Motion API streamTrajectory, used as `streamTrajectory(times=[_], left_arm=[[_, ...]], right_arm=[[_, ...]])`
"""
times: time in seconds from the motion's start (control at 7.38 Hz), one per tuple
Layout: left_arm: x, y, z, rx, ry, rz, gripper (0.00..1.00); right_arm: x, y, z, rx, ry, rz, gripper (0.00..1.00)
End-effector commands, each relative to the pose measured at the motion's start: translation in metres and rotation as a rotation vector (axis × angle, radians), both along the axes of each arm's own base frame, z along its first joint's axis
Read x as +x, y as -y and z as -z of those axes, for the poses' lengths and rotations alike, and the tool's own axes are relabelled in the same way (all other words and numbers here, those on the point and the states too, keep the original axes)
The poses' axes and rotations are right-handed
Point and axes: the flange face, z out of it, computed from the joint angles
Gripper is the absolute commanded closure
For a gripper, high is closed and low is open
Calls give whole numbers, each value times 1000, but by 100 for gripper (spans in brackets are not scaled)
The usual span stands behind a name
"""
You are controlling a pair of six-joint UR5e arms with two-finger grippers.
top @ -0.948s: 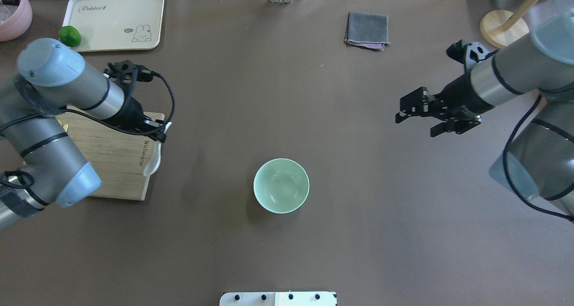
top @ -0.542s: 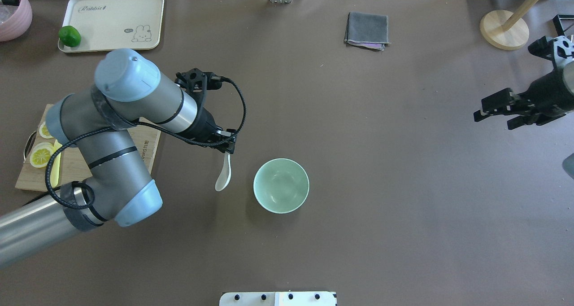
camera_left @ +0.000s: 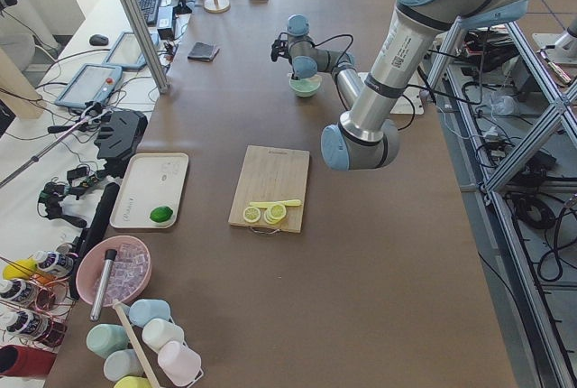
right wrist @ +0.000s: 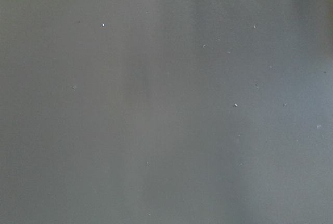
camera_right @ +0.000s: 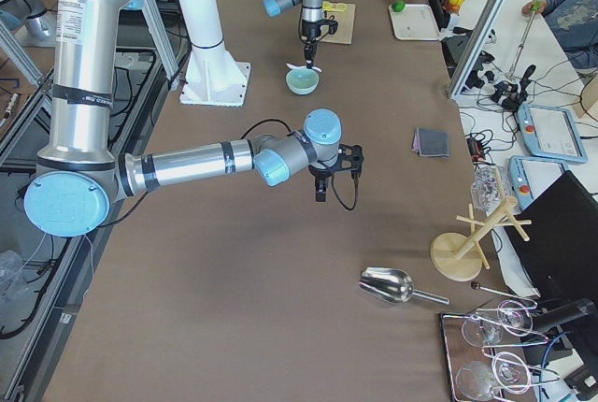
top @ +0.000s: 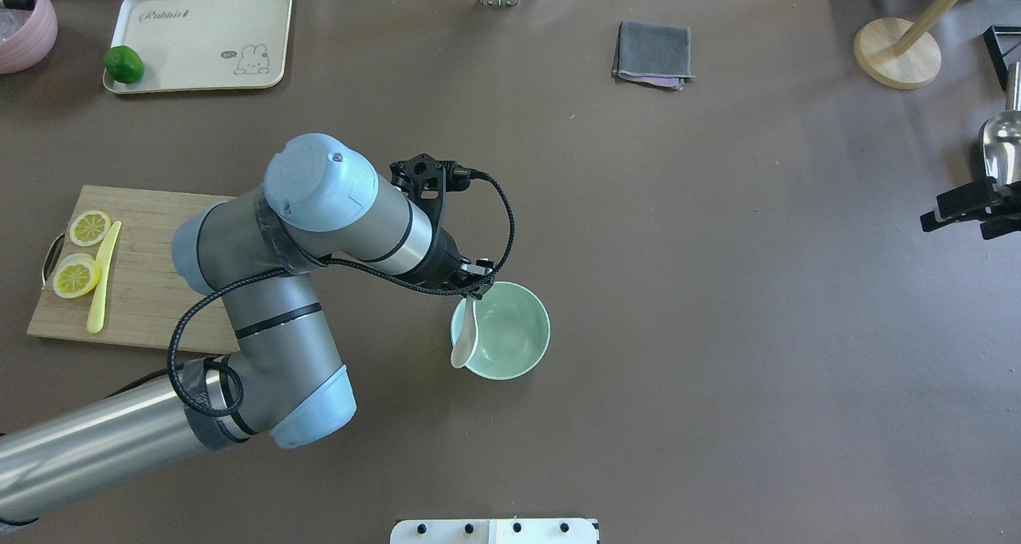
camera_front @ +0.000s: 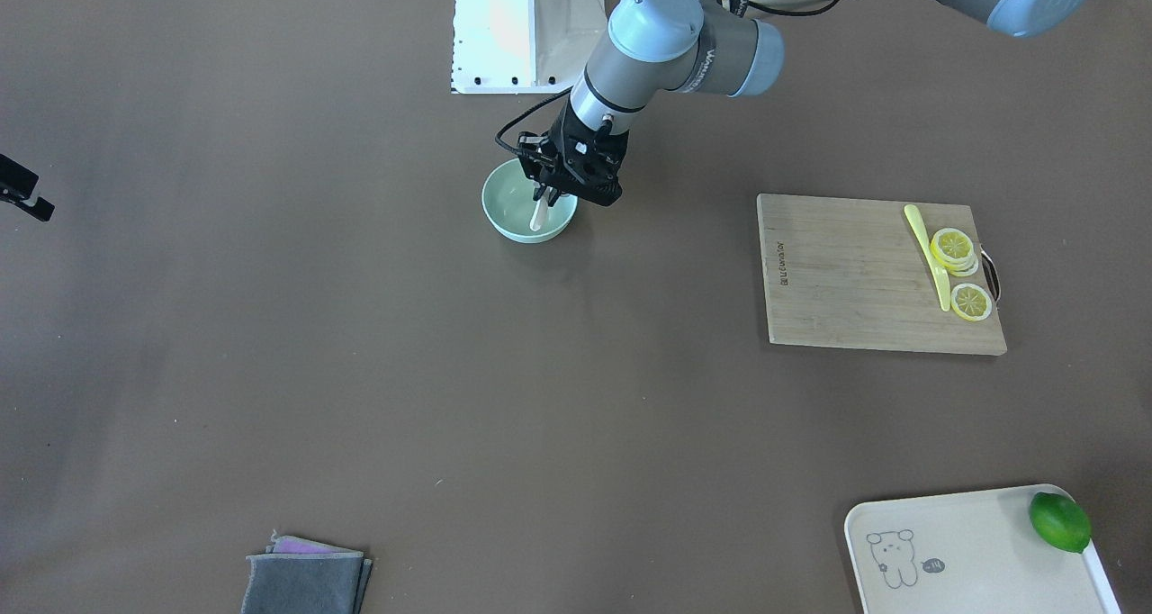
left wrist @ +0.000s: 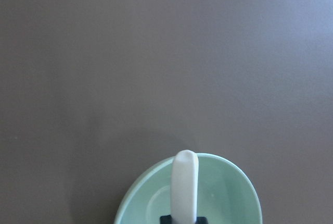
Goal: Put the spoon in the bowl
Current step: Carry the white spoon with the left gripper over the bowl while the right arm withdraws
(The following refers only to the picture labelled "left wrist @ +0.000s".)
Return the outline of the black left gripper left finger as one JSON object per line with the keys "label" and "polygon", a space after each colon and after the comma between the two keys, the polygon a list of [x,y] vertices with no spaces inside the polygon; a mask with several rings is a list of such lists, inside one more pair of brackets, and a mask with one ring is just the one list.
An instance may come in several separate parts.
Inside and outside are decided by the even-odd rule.
{"label": "black left gripper left finger", "polygon": [[172,217],[171,215],[161,216],[159,218],[160,224],[172,224]]}

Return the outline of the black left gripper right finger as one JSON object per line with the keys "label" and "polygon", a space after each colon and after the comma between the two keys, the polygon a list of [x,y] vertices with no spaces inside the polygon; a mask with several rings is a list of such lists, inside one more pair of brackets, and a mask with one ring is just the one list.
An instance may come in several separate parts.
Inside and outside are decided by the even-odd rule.
{"label": "black left gripper right finger", "polygon": [[208,219],[203,216],[198,216],[195,224],[208,224]]}

